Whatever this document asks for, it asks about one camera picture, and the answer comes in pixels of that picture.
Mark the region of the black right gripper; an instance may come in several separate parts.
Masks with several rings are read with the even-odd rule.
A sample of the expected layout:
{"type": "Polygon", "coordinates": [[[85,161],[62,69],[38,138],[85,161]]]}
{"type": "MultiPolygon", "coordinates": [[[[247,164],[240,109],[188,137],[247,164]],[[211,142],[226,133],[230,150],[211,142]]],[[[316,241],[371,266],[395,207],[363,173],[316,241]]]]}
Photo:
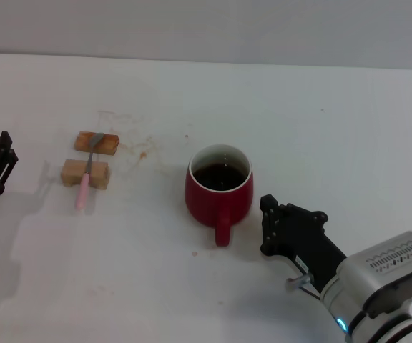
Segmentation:
{"type": "Polygon", "coordinates": [[[288,256],[297,267],[299,258],[312,274],[311,284],[322,292],[336,275],[346,255],[325,235],[328,215],[309,211],[294,204],[278,204],[271,195],[260,198],[263,242],[260,251],[265,256],[288,256]]]}

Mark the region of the pink handled metal spoon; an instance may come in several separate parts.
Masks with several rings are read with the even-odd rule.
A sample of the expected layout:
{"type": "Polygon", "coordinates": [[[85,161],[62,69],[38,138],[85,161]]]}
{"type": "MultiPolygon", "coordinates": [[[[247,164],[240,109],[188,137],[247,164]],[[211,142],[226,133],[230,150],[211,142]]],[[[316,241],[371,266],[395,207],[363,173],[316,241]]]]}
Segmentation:
{"type": "Polygon", "coordinates": [[[103,139],[103,137],[104,137],[104,133],[100,132],[100,133],[96,133],[94,136],[92,136],[89,139],[89,142],[88,142],[89,157],[87,160],[85,172],[82,175],[81,182],[79,184],[79,191],[78,191],[76,202],[75,202],[75,208],[77,210],[83,210],[86,207],[94,148],[103,139]]]}

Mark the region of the red ceramic cup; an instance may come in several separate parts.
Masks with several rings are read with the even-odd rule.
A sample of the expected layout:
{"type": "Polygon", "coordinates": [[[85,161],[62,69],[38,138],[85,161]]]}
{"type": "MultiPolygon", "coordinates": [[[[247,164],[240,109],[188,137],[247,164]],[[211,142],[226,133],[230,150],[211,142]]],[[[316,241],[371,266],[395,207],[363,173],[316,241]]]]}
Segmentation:
{"type": "Polygon", "coordinates": [[[207,146],[190,159],[185,179],[185,203],[193,218],[215,230],[217,246],[226,247],[230,244],[232,226],[247,216],[253,193],[252,164],[238,148],[227,144],[207,146]],[[193,173],[216,163],[230,164],[246,173],[245,182],[224,192],[203,187],[195,180],[193,173]]]}

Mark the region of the metal wrist connector plug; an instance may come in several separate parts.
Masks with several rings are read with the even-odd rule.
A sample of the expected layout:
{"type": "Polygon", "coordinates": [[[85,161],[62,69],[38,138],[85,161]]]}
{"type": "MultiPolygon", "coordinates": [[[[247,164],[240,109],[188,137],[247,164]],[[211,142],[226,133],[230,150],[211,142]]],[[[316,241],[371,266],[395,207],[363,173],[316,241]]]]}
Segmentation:
{"type": "Polygon", "coordinates": [[[320,297],[305,288],[305,285],[310,284],[312,281],[312,275],[310,273],[301,275],[297,278],[287,278],[285,282],[286,292],[294,292],[299,289],[300,291],[306,293],[307,295],[313,297],[314,299],[320,300],[320,297]]]}

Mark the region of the pale wooden block with feet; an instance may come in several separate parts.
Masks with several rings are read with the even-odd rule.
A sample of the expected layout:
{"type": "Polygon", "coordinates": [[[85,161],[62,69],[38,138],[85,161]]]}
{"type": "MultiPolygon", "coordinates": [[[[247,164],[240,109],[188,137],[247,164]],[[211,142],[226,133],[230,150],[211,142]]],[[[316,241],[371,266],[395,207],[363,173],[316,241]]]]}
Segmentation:
{"type": "MultiPolygon", "coordinates": [[[[61,179],[66,187],[79,185],[87,166],[86,161],[67,159],[62,167],[61,179]]],[[[111,171],[108,163],[93,161],[89,175],[89,185],[95,189],[105,190],[108,186],[111,171]]]]}

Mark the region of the dark brown coffee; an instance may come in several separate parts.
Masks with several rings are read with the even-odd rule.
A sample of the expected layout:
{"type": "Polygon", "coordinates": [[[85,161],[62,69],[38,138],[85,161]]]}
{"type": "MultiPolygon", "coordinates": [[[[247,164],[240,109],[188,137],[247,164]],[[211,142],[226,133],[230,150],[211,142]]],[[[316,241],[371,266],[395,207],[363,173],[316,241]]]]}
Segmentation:
{"type": "Polygon", "coordinates": [[[230,164],[216,163],[199,168],[193,177],[207,189],[224,192],[243,184],[247,174],[230,164]]]}

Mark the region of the stained wooden block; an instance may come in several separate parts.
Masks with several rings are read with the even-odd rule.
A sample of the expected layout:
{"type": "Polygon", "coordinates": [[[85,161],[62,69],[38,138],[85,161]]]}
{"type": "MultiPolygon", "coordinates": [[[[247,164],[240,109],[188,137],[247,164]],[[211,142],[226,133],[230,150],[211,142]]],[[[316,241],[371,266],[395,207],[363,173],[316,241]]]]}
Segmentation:
{"type": "MultiPolygon", "coordinates": [[[[80,131],[74,142],[74,149],[80,152],[90,152],[89,141],[96,132],[80,131]]],[[[103,138],[94,146],[95,154],[114,156],[119,146],[119,137],[113,134],[104,134],[103,138]]]]}

